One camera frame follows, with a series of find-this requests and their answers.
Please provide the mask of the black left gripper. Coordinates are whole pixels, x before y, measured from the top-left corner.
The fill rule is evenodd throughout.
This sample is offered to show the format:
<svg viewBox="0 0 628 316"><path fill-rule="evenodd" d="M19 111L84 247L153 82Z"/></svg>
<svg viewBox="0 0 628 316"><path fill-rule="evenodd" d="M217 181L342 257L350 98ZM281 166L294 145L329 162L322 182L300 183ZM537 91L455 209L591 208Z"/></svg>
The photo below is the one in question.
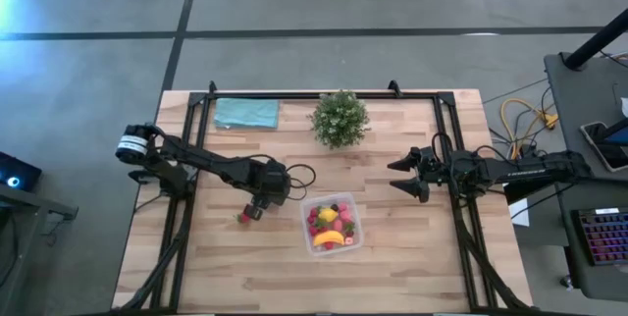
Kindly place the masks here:
<svg viewBox="0 0 628 316"><path fill-rule="evenodd" d="M251 159L249 162L249 177L248 184L251 188L251 200L249 205L246 205L242 213L246 214L255 221L259 221L264 213L262 207L269 207L273 204L273 196L264 187L266 178L266 172L270 163L273 163L274 159L269 158L265 163Z"/></svg>

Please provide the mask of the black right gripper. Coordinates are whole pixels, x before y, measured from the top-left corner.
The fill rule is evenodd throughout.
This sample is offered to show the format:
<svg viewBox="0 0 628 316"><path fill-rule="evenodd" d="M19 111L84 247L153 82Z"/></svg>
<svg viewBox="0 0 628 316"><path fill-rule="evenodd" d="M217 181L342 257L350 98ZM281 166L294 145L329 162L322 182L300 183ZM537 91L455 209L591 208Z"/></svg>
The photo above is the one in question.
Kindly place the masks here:
<svg viewBox="0 0 628 316"><path fill-rule="evenodd" d="M418 198L421 203L429 201L429 184L441 186L448 182L447 165L437 158L432 147L412 147L404 158L389 163L387 168L403 172L414 169L415 178L390 181L390 185Z"/></svg>

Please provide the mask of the yellow toy banana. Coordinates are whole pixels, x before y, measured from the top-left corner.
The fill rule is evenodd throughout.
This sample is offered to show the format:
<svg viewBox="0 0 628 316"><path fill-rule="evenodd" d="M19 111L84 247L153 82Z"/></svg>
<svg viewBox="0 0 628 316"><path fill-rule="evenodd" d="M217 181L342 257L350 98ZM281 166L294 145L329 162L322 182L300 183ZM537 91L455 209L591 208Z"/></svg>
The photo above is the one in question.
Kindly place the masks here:
<svg viewBox="0 0 628 316"><path fill-rule="evenodd" d="M312 244L319 246L328 242L344 245L344 236L338 231L325 231L314 236Z"/></svg>

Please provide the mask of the clear plastic tupperware container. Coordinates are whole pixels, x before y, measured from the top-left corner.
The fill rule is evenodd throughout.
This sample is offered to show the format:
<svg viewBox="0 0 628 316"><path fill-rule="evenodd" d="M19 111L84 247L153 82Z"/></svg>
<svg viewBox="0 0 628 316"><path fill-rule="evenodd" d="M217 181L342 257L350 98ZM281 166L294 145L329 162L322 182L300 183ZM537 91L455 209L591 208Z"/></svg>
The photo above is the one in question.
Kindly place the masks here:
<svg viewBox="0 0 628 316"><path fill-rule="evenodd" d="M348 206L348 211L351 212L353 216L353 222L355 224L354 230L352 232L346 233L343 230L346 222L342 221L338 216L333 222L328 223L322 221L318 218L318 215L315 217L316 221L314 224L309 224L307 218L310 217L310 210L312 208L317 207L319 212L324 208L331 208L332 204L336 204L339 206L340 203L346 203ZM301 223L304 230L304 238L305 238L305 246L311 255L320 257L320 256L328 256L335 253L348 252L353 249L357 249L362 246L364 242L364 233L361 228L361 222L359 217L359 212L357 209L357 205L353 196L348 192L336 193L327 196L321 196L316 198L309 198L301 202L300 204L300 215L301 215ZM344 245L339 245L334 243L334 248L331 250L326 250L324 244L319 246L314 246L312 244L313 236L309 233L310 227L316 227L318 229L318 234L325 231L338 231L344 236Z"/></svg>

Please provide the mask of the green plant in black pot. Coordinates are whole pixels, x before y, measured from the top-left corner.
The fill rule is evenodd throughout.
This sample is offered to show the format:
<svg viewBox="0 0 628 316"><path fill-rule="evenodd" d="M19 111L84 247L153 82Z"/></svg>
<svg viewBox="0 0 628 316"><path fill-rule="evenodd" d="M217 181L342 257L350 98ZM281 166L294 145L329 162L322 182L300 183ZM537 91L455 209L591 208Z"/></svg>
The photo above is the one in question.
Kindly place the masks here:
<svg viewBox="0 0 628 316"><path fill-rule="evenodd" d="M331 150L359 144L369 130L366 104L350 90L322 94L307 118L315 139Z"/></svg>

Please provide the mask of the folded teal cloth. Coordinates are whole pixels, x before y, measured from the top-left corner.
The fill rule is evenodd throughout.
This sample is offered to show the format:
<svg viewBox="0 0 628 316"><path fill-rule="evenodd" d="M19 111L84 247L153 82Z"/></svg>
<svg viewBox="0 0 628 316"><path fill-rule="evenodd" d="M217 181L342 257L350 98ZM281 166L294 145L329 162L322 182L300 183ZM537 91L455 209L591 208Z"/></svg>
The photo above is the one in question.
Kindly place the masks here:
<svg viewBox="0 0 628 316"><path fill-rule="evenodd" d="M278 125L278 100L220 98L216 102L214 124L219 128L271 128Z"/></svg>

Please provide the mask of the white paper sheet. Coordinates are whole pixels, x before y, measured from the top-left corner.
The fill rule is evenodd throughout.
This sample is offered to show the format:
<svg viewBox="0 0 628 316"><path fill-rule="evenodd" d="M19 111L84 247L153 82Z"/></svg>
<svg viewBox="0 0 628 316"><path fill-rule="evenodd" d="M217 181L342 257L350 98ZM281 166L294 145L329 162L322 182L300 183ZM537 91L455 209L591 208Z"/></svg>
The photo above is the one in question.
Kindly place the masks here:
<svg viewBox="0 0 628 316"><path fill-rule="evenodd" d="M527 198L523 198L508 205L510 219L513 225L521 227L530 226L528 208Z"/></svg>

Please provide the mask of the grey desk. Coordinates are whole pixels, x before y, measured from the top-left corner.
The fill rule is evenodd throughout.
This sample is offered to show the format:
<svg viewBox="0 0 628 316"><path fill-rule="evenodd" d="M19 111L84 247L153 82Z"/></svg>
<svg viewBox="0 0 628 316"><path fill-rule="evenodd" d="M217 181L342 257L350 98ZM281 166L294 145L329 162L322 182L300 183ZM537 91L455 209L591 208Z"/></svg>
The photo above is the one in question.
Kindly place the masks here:
<svg viewBox="0 0 628 316"><path fill-rule="evenodd" d="M548 55L544 62L566 148L581 153L595 176L558 195L569 275L588 298L628 302L628 264L592 266L571 216L576 210L628 207L628 168L607 169L580 131L589 123L610 127L624 119L621 98L628 97L628 68L594 58L581 71L572 71L559 55Z"/></svg>

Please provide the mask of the dark tablet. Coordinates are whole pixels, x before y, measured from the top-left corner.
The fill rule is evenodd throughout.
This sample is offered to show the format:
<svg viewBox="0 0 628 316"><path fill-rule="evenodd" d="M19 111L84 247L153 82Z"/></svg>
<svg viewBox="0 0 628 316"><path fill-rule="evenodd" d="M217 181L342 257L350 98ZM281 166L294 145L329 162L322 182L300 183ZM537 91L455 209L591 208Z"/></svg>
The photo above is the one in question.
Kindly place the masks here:
<svg viewBox="0 0 628 316"><path fill-rule="evenodd" d="M593 122L580 127L604 166L611 172L628 169L628 118L613 126Z"/></svg>

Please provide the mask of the backlit keyboard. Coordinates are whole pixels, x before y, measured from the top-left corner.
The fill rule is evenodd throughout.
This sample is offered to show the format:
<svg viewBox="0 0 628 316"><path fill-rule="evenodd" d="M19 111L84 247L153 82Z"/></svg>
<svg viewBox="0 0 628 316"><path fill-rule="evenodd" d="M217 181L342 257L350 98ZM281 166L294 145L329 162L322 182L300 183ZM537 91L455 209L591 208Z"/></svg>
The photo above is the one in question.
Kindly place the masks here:
<svg viewBox="0 0 628 316"><path fill-rule="evenodd" d="M592 266L628 264L628 207L574 210L571 215Z"/></svg>

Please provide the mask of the grey metal cart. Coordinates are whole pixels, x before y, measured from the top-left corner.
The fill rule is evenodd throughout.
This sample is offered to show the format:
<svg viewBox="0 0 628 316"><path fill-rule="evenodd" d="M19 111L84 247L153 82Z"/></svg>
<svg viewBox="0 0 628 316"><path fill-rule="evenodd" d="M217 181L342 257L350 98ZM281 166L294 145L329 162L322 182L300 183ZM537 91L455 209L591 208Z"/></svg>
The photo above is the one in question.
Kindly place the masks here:
<svg viewBox="0 0 628 316"><path fill-rule="evenodd" d="M37 196L35 193L0 184L0 208L8 209L9 265L0 273L0 316L9 316L24 286L36 239L40 237L48 215L60 215L65 221L76 218L76 205Z"/></svg>

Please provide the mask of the black pole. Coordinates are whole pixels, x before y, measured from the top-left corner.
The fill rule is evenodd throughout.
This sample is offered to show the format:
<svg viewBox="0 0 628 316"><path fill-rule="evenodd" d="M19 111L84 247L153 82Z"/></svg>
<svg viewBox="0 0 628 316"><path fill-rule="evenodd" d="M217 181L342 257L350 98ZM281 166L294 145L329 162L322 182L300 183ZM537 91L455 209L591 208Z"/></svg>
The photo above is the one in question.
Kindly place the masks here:
<svg viewBox="0 0 628 316"><path fill-rule="evenodd" d="M582 67L622 33L628 30L628 8L615 17L608 25L593 35L588 41L569 55L561 55L563 65L572 71Z"/></svg>

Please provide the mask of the black device blue light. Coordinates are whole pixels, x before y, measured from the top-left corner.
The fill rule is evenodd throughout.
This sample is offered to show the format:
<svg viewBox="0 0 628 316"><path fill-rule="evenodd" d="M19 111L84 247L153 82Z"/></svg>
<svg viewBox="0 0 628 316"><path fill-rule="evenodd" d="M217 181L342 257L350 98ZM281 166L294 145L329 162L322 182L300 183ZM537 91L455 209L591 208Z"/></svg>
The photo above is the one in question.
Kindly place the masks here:
<svg viewBox="0 0 628 316"><path fill-rule="evenodd" d="M0 184L13 189L33 192L41 174L41 169L0 152Z"/></svg>

